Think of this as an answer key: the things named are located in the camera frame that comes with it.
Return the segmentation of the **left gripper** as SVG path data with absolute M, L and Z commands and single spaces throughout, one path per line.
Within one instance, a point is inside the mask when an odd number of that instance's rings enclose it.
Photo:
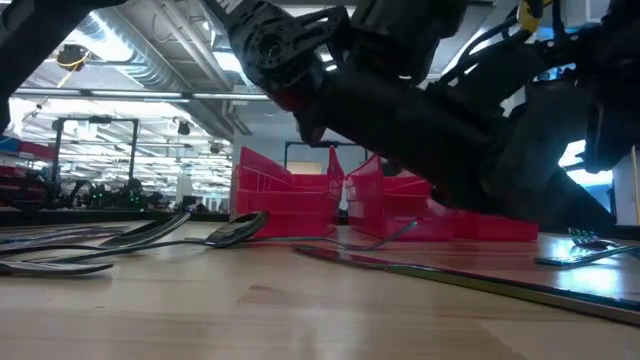
M 530 45 L 545 69 L 562 71 L 533 84 L 531 101 L 513 110 L 516 128 L 510 152 L 555 162 L 566 145 L 585 139 L 582 166 L 589 172 L 613 168 L 640 146 L 640 0 L 610 0 L 596 26 L 567 33 L 560 0 L 553 9 L 554 37 Z M 542 226 L 599 230 L 615 217 L 558 168 L 539 188 L 521 183 L 493 189 L 510 217 Z

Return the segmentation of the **iridescent fork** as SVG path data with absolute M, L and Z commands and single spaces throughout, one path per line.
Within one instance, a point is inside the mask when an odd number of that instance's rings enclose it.
M 535 258 L 534 262 L 540 265 L 548 265 L 555 267 L 572 267 L 572 266 L 584 266 L 598 260 L 612 257 L 618 254 L 631 254 L 639 253 L 640 246 L 620 246 L 612 249 L 592 252 L 589 254 L 578 256 L 565 256 L 565 257 L 539 257 Z
M 608 250 L 618 248 L 619 244 L 600 239 L 594 231 L 569 228 L 568 234 L 574 245 L 584 249 Z

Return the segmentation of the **red plastic bin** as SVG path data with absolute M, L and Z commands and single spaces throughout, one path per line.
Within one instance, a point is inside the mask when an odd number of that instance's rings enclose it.
M 338 224 L 344 178 L 333 146 L 322 175 L 293 174 L 244 146 L 232 174 L 230 215 L 266 212 L 258 238 L 324 237 Z
M 428 206 L 430 184 L 411 173 L 386 176 L 377 155 L 348 174 L 345 190 L 349 225 L 357 231 L 387 238 L 414 221 L 401 241 L 442 241 L 451 235 L 446 221 Z
M 485 215 L 447 208 L 428 209 L 437 224 L 442 224 L 451 237 L 483 242 L 533 242 L 538 238 L 535 223 L 506 217 Z

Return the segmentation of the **iridescent table knife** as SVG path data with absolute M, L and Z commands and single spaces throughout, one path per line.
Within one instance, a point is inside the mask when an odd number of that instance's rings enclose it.
M 97 233 L 122 233 L 125 230 L 128 230 L 128 226 L 97 226 L 97 227 L 81 227 L 81 228 L 73 228 L 64 231 L 58 232 L 50 232 L 43 234 L 34 234 L 25 237 L 12 237 L 12 238 L 1 238 L 0 242 L 27 242 L 27 241 L 35 241 L 35 240 L 51 240 L 57 238 L 65 238 L 71 236 L 79 236 L 79 235 L 91 235 Z
M 580 293 L 457 270 L 393 263 L 309 245 L 294 245 L 292 250 L 323 261 L 435 281 L 640 327 L 640 301 Z

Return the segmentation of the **long ceiling light bar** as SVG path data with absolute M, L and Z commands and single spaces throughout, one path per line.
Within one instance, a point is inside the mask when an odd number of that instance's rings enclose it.
M 16 90 L 14 94 L 23 97 L 140 99 L 142 101 L 158 100 L 163 102 L 182 102 L 189 100 L 269 101 L 269 98 L 264 94 L 225 92 L 162 92 L 24 87 Z

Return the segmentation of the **black gantry robot station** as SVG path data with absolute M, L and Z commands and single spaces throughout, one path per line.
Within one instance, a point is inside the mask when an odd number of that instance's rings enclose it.
M 148 210 L 148 201 L 146 197 L 141 195 L 141 192 L 136 192 L 134 188 L 134 165 L 135 155 L 137 150 L 137 140 L 139 135 L 140 120 L 136 118 L 112 118 L 109 116 L 90 116 L 90 117 L 59 117 L 53 122 L 53 129 L 56 131 L 56 138 L 54 143 L 54 158 L 53 168 L 51 170 L 51 186 L 52 186 L 52 198 L 50 199 L 50 205 L 56 208 L 63 208 L 69 205 L 73 207 L 73 199 L 75 198 L 75 192 L 71 195 L 62 195 L 59 190 L 58 176 L 59 176 L 59 158 L 62 145 L 62 134 L 64 130 L 64 124 L 66 122 L 83 122 L 86 121 L 89 124 L 111 124 L 112 122 L 130 122 L 133 127 L 132 138 L 128 143 L 130 147 L 129 155 L 129 171 L 128 179 L 124 186 L 124 189 L 117 193 L 117 198 L 124 200 L 124 193 L 128 192 L 128 204 L 131 209 L 136 209 L 139 212 L 145 212 Z

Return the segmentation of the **red shelving unit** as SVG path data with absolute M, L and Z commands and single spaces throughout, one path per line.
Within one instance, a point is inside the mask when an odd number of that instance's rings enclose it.
M 54 149 L 0 135 L 0 207 L 37 212 L 53 203 Z

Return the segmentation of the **silver ceiling air duct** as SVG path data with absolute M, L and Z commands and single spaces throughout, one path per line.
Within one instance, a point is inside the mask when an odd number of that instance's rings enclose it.
M 115 7 L 94 10 L 74 29 L 70 38 L 91 53 L 115 62 L 119 71 L 142 88 L 156 92 L 187 93 L 192 86 Z M 249 128 L 233 113 L 228 100 L 210 104 L 203 100 L 179 102 L 177 107 L 207 133 L 230 140 Z

